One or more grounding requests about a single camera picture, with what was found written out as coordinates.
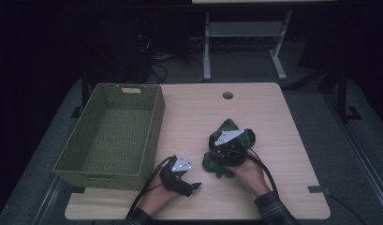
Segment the rectangular basket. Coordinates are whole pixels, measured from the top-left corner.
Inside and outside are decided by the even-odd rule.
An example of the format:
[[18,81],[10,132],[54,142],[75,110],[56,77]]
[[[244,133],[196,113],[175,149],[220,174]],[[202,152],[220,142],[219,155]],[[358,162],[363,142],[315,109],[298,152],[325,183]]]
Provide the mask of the rectangular basket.
[[75,187],[141,190],[164,110],[159,85],[98,84],[53,172]]

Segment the dark green fabric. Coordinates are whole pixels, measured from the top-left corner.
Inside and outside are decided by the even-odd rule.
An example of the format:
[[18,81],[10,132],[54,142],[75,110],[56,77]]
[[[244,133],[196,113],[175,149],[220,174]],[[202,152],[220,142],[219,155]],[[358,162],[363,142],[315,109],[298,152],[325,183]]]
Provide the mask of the dark green fabric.
[[[214,142],[220,137],[222,131],[235,129],[238,129],[235,123],[231,119],[227,119],[220,128],[209,137],[209,149],[212,150],[214,148]],[[246,148],[251,148],[256,142],[255,133],[251,129],[245,129],[244,132],[235,139],[238,139],[238,142],[242,143]],[[205,171],[215,173],[217,178],[221,178],[223,175],[227,178],[235,177],[235,174],[232,171],[228,170],[217,161],[211,160],[210,152],[205,153],[202,166]]]

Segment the sleeve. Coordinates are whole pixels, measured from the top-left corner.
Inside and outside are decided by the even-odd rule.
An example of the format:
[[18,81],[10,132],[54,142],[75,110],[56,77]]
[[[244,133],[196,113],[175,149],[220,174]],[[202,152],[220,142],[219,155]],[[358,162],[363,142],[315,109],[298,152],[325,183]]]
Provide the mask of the sleeve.
[[300,223],[287,210],[275,192],[269,192],[255,199],[261,219],[267,225],[297,225]]
[[140,208],[135,210],[125,219],[125,225],[153,225],[153,219]]

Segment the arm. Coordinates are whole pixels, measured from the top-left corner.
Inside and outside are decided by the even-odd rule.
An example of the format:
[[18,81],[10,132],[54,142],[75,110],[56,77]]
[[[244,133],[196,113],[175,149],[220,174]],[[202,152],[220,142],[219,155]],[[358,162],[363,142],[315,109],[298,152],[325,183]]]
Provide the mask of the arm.
[[261,214],[261,219],[268,225],[299,224],[278,195],[270,190],[264,179],[264,172],[260,166],[247,158],[241,166],[227,167],[234,172],[241,182],[257,197],[255,204]]
[[142,197],[139,206],[125,220],[125,225],[154,224],[152,216],[170,201],[180,196],[179,193],[168,191],[162,186],[159,174],[155,176],[149,189],[150,191]]

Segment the gray carpet floor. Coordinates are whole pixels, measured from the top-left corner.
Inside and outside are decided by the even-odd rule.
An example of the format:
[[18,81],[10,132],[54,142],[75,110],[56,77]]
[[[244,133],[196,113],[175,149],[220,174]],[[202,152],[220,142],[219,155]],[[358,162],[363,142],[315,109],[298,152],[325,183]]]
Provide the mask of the gray carpet floor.
[[[212,54],[210,83],[274,82],[281,86],[292,84],[307,76],[312,69],[297,67],[303,43],[286,43],[280,58],[288,75],[279,81],[267,48],[247,52]],[[201,83],[203,70],[201,53],[195,60],[173,59],[160,63],[168,71],[166,83]],[[164,76],[161,67],[153,67]],[[146,83],[155,83],[155,77]],[[365,172],[343,130],[343,124],[328,101],[333,95],[322,95],[315,79],[296,91],[284,91],[287,105],[300,132],[308,157],[321,186],[353,208],[368,224],[383,224],[383,206],[371,187]],[[353,82],[348,83],[348,105],[353,105],[362,120],[350,121],[352,129],[368,158],[383,180],[383,123],[367,103],[362,91]],[[41,141],[7,206],[0,217],[0,225],[15,224],[92,224],[93,221],[72,221],[64,212],[73,188],[66,183],[52,197],[47,191],[57,182],[53,165],[63,149],[77,119],[70,118],[81,105],[81,83],[74,83],[51,126]],[[325,220],[302,220],[301,224],[360,224],[342,205],[327,198],[331,216]],[[51,201],[51,207],[41,211],[41,205]],[[121,224],[120,221],[97,221],[95,224]],[[203,224],[240,224],[240,222],[204,222]]]

